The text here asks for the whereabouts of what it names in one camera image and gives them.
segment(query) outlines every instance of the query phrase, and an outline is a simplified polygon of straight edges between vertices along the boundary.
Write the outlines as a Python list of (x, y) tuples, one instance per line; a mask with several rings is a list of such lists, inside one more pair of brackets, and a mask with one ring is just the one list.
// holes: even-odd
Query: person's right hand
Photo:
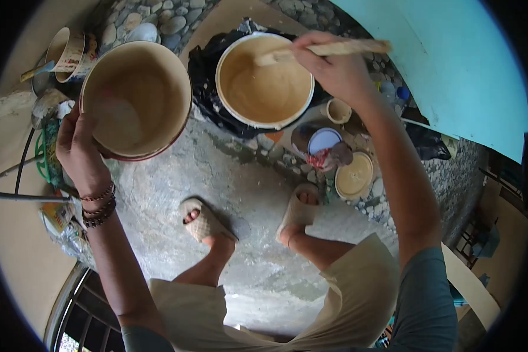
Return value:
[(315, 76), (332, 96), (352, 105), (356, 97), (375, 92), (364, 59), (360, 55), (319, 57), (306, 49), (310, 45), (342, 42), (348, 39), (326, 32), (309, 32), (291, 46), (296, 60)]
[(93, 143), (97, 121), (89, 114), (80, 114), (78, 105), (77, 101), (62, 119), (55, 154), (80, 197), (93, 198), (110, 186), (111, 174)]

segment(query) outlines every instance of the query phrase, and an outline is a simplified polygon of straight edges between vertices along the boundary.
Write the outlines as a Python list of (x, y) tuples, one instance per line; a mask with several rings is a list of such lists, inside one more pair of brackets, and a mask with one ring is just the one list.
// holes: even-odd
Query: person's left hand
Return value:
[(111, 174), (93, 142), (97, 121), (80, 114), (78, 106), (77, 101), (62, 120), (55, 153), (80, 197), (98, 197), (110, 186)]

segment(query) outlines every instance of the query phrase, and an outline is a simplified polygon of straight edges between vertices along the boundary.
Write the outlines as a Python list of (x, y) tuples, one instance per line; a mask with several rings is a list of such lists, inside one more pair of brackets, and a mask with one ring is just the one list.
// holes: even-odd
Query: gray shirt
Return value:
[[(161, 335), (146, 328), (121, 328), (127, 352), (173, 352)], [(395, 325), (390, 347), (399, 351), (452, 351), (458, 318), (450, 294), (444, 256), (439, 247), (418, 252), (401, 274)], [(328, 352), (364, 352), (369, 348), (338, 348)]]

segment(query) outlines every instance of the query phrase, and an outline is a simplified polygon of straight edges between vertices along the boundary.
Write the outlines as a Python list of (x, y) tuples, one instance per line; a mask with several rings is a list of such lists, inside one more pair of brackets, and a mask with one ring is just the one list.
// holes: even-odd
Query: paint bucket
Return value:
[(283, 127), (309, 107), (315, 79), (298, 62), (259, 67), (254, 58), (291, 44), (272, 33), (255, 32), (231, 44), (217, 65), (217, 94), (225, 109), (255, 128)]
[(332, 98), (326, 105), (321, 107), (321, 114), (333, 123), (343, 124), (350, 120), (352, 108), (344, 101), (338, 98)]
[(84, 52), (84, 33), (68, 27), (61, 28), (49, 44), (45, 62), (54, 61), (53, 72), (73, 72)]
[(80, 112), (94, 114), (93, 132), (108, 157), (138, 161), (173, 144), (192, 103), (190, 77), (179, 58), (152, 42), (122, 44), (103, 55), (84, 80)]
[(342, 136), (337, 130), (313, 122), (297, 126), (291, 137), (293, 148), (303, 157), (304, 154), (315, 155), (323, 149), (332, 148), (341, 141)]
[(350, 165), (339, 167), (334, 177), (334, 188), (345, 201), (366, 198), (373, 178), (373, 163), (369, 155), (362, 151), (354, 152)]
[(77, 68), (72, 72), (55, 72), (55, 77), (60, 83), (84, 81), (92, 67), (98, 61), (98, 41), (94, 34), (85, 34), (84, 50)]

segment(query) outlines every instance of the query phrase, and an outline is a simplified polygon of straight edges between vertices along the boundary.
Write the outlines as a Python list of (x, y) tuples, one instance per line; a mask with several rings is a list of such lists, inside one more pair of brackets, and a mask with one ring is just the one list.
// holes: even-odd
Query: paint can lid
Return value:
[(315, 155), (323, 149), (332, 148), (340, 141), (342, 141), (342, 136), (337, 130), (330, 127), (320, 128), (309, 140), (307, 153), (309, 155)]

